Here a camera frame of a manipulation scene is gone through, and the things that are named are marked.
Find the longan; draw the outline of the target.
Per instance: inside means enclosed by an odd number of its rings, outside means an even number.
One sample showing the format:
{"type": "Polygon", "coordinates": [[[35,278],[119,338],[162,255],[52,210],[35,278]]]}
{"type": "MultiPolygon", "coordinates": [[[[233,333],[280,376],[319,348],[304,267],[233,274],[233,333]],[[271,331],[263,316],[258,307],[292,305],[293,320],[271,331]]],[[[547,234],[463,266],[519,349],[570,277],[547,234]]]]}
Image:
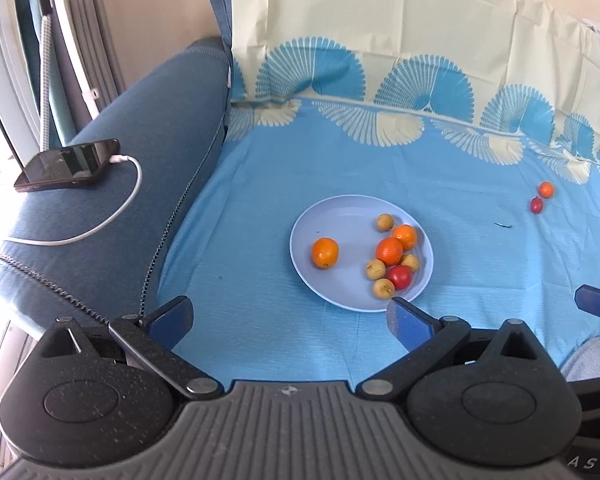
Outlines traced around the longan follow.
{"type": "Polygon", "coordinates": [[[369,280],[377,281],[385,277],[387,268],[379,259],[372,259],[366,264],[366,276],[369,280]]]}
{"type": "Polygon", "coordinates": [[[420,268],[420,260],[415,254],[404,254],[400,260],[400,265],[409,268],[412,273],[415,273],[420,268]]]}
{"type": "Polygon", "coordinates": [[[394,227],[394,219],[391,214],[380,214],[376,219],[376,226],[380,232],[389,232],[394,227]]]}
{"type": "Polygon", "coordinates": [[[394,287],[393,282],[388,280],[388,278],[380,278],[379,280],[374,281],[372,291],[376,298],[389,300],[396,293],[396,288],[394,287]]]}

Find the red cherry tomato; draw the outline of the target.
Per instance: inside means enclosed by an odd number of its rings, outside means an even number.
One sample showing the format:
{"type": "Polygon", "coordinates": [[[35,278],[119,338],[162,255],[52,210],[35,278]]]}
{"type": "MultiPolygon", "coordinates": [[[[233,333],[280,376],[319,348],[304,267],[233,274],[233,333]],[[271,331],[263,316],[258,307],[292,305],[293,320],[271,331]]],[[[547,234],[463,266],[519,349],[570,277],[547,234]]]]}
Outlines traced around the red cherry tomato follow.
{"type": "Polygon", "coordinates": [[[529,209],[532,214],[540,214],[544,209],[544,200],[541,197],[535,197],[530,200],[529,209]]]}
{"type": "Polygon", "coordinates": [[[411,286],[413,273],[408,266],[398,264],[387,271],[386,279],[393,284],[396,290],[403,290],[411,286]]]}

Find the orange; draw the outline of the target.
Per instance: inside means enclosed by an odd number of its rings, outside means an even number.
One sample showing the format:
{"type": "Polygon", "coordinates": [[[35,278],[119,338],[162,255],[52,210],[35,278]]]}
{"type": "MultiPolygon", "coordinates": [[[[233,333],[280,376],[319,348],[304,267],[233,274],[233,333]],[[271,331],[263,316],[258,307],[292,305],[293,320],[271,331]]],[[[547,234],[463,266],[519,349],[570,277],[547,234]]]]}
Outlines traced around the orange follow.
{"type": "Polygon", "coordinates": [[[392,230],[391,236],[401,243],[404,252],[409,252],[414,249],[418,243],[417,230],[414,226],[410,226],[409,224],[396,226],[392,230]]]}
{"type": "Polygon", "coordinates": [[[313,263],[320,269],[329,269],[339,258],[339,246],[336,240],[321,237],[312,245],[311,256],[313,263]]]}
{"type": "Polygon", "coordinates": [[[385,266],[396,266],[400,263],[404,248],[400,240],[392,236],[383,238],[376,246],[375,258],[385,266]]]}

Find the orange top small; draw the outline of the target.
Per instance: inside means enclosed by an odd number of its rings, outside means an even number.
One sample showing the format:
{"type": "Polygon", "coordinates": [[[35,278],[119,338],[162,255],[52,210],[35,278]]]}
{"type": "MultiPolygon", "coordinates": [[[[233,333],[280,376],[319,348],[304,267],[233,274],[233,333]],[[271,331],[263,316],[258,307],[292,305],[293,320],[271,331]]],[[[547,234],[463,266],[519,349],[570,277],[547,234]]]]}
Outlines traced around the orange top small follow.
{"type": "Polygon", "coordinates": [[[552,185],[548,181],[541,182],[538,186],[538,194],[539,194],[539,196],[544,198],[544,200],[548,200],[549,198],[552,198],[555,194],[554,185],[552,185]]]}

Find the person grey trouser leg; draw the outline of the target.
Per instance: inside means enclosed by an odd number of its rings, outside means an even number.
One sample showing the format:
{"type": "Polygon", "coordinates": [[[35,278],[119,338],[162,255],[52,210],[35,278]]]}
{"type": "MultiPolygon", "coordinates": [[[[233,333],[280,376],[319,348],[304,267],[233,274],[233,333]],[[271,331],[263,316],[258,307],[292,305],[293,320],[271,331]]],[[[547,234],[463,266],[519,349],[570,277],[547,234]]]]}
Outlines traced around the person grey trouser leg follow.
{"type": "Polygon", "coordinates": [[[577,348],[560,369],[567,382],[578,382],[600,377],[600,337],[595,337],[577,348]]]}

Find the light blue plate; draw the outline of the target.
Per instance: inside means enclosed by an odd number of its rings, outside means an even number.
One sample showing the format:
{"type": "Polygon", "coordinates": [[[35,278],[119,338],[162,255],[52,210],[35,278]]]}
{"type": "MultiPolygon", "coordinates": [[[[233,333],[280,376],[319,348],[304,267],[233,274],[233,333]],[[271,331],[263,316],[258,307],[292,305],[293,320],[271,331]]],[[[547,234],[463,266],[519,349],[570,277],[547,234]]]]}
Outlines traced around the light blue plate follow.
{"type": "Polygon", "coordinates": [[[366,278],[366,263],[375,255],[382,234],[376,226],[380,214],[390,214],[399,224],[408,224],[417,233],[415,255],[420,268],[411,285],[398,295],[416,299],[429,284],[434,270],[434,252],[422,226],[393,203],[366,195],[338,195],[320,200],[300,214],[291,229],[289,251],[294,270],[317,296],[337,307],[354,312],[382,312],[388,301],[372,292],[366,278]],[[321,237],[334,240],[339,247],[335,265],[321,270],[312,260],[311,249],[321,237]]]}

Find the black smartphone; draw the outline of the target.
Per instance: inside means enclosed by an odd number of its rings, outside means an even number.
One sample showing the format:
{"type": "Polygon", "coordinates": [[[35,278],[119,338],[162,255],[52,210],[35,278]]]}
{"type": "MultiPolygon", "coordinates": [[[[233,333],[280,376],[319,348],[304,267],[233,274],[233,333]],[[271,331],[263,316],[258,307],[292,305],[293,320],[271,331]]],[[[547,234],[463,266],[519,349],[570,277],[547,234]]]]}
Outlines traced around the black smartphone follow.
{"type": "Polygon", "coordinates": [[[119,140],[107,139],[39,152],[24,166],[14,189],[25,193],[92,185],[119,151],[119,140]]]}

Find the blue fan-pattern sheet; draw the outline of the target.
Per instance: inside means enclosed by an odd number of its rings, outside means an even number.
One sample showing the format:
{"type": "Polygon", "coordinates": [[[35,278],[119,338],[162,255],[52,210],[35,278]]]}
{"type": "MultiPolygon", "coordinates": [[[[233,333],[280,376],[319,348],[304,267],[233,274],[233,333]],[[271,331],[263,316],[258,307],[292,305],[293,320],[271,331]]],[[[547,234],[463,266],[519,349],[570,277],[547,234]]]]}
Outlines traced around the blue fan-pattern sheet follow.
{"type": "Polygon", "coordinates": [[[348,194],[428,235],[427,313],[521,318],[557,363],[600,337],[573,301],[600,288],[600,37],[583,20],[542,0],[232,0],[231,49],[219,165],[160,280],[194,304],[179,356],[221,382],[359,382],[399,359],[385,311],[322,299],[290,258],[300,214],[348,194]]]}

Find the white braided pole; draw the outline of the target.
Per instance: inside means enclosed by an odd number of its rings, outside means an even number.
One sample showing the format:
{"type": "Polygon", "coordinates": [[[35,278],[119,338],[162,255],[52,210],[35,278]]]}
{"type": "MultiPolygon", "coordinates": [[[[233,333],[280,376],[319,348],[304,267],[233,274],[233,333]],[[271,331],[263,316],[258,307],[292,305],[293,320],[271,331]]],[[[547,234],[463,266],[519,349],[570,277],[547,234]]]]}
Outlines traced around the white braided pole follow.
{"type": "Polygon", "coordinates": [[[40,140],[41,152],[50,148],[50,55],[52,54],[52,17],[43,15],[41,37],[38,45],[40,54],[40,140]]]}

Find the grey curtain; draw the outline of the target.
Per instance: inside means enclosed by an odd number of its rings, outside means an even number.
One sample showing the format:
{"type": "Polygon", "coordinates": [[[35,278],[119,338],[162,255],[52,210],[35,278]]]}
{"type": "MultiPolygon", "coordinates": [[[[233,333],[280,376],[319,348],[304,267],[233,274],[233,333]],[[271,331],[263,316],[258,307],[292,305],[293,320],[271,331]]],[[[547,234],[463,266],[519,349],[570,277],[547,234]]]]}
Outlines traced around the grey curtain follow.
{"type": "Polygon", "coordinates": [[[104,0],[53,0],[87,113],[95,118],[125,90],[104,0]]]}

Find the white window frame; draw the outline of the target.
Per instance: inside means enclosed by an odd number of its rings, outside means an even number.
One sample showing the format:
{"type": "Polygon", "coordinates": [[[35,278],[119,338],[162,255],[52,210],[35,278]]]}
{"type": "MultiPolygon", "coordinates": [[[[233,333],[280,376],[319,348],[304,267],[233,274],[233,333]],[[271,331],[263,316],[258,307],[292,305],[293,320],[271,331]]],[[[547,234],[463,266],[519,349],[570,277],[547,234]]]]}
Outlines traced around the white window frame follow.
{"type": "Polygon", "coordinates": [[[40,116],[20,38],[15,0],[0,0],[0,122],[20,162],[38,152],[40,116]]]}

